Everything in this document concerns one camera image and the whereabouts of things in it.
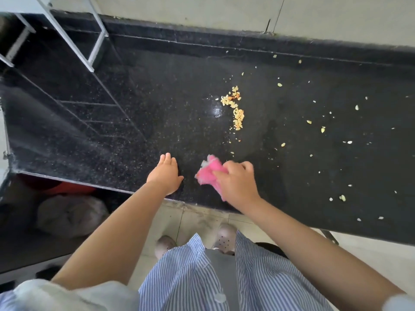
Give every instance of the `pink cloth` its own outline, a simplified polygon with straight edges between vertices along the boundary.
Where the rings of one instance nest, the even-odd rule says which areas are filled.
[[[225,201],[222,196],[222,191],[220,189],[219,183],[217,182],[217,178],[212,173],[212,171],[222,171],[224,173],[228,173],[228,170],[222,166],[219,158],[215,157],[215,155],[208,155],[207,161],[204,160],[200,167],[200,170],[195,175],[195,178],[198,180],[199,184],[210,184],[215,190],[220,194],[222,201]]]

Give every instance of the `black granite countertop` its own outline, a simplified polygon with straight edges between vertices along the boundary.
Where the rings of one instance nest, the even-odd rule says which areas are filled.
[[[194,175],[208,154],[249,160],[261,196],[304,224],[415,244],[413,67],[127,34],[94,73],[54,31],[29,37],[1,87],[16,172],[133,192],[169,151],[185,177],[170,198],[234,211]],[[85,53],[97,37],[69,35]],[[239,131],[220,102],[235,85]]]

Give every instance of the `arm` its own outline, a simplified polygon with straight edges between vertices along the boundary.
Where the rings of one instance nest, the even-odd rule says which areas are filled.
[[[229,174],[215,172],[224,198],[247,215],[337,308],[381,310],[401,289],[309,227],[260,198],[250,162],[226,162]]]
[[[110,280],[127,285],[158,208],[182,180],[176,159],[169,153],[161,155],[146,184],[82,243],[52,282],[69,290]]]

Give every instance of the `foot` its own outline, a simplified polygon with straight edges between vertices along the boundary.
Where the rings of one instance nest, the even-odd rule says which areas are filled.
[[[216,242],[212,249],[219,250],[225,254],[233,254],[235,252],[237,229],[228,224],[222,224],[217,232]]]
[[[177,247],[176,242],[174,242],[174,240],[168,235],[164,235],[157,240],[154,254],[159,260],[167,251],[173,249],[174,247]]]

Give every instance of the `person's left hand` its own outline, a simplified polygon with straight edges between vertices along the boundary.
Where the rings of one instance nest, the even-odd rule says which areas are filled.
[[[179,188],[183,179],[183,176],[179,176],[176,159],[168,152],[160,156],[157,167],[147,177],[147,183],[158,183],[166,189],[166,195],[169,195]]]

